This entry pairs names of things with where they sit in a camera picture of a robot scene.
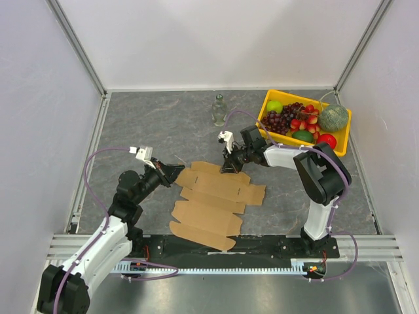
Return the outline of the brown cardboard box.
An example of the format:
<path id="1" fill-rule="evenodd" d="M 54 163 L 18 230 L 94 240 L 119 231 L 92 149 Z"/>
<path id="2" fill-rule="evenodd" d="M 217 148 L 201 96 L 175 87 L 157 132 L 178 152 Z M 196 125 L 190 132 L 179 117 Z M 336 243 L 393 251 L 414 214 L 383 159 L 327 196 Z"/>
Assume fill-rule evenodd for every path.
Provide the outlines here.
<path id="1" fill-rule="evenodd" d="M 173 235 L 219 251 L 232 249 L 240 235 L 248 205 L 261 206 L 265 185 L 251 183 L 241 172 L 221 173 L 215 164 L 196 161 L 185 168 L 175 183 L 182 188 L 170 222 Z"/>

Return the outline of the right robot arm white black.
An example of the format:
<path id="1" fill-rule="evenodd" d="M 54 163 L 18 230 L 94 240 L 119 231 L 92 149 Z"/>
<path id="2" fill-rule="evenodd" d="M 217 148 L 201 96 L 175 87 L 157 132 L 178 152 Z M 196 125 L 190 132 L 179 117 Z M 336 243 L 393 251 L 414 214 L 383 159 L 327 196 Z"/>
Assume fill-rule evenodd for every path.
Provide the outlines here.
<path id="1" fill-rule="evenodd" d="M 310 198 L 308 218 L 301 229 L 300 250 L 307 257 L 317 256 L 331 238 L 331 225 L 338 203 L 351 184 L 350 174 L 327 143 L 292 147 L 268 143 L 257 126 L 244 128 L 239 145 L 233 133 L 222 131 L 218 141 L 225 145 L 221 173 L 239 173 L 245 164 L 284 167 L 297 171 Z"/>

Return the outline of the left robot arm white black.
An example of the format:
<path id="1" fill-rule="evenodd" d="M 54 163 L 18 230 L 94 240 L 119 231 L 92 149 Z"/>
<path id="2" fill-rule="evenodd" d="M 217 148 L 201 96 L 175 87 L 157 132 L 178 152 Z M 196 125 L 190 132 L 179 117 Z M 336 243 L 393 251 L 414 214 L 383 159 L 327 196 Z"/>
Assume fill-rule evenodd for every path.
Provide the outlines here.
<path id="1" fill-rule="evenodd" d="M 171 186 L 183 165 L 166 165 L 154 158 L 144 173 L 133 170 L 118 178 L 117 191 L 105 218 L 89 240 L 60 266 L 45 268 L 39 288 L 39 313 L 86 313 L 103 280 L 126 256 L 143 252 L 142 231 L 136 227 L 140 203 L 157 187 Z"/>

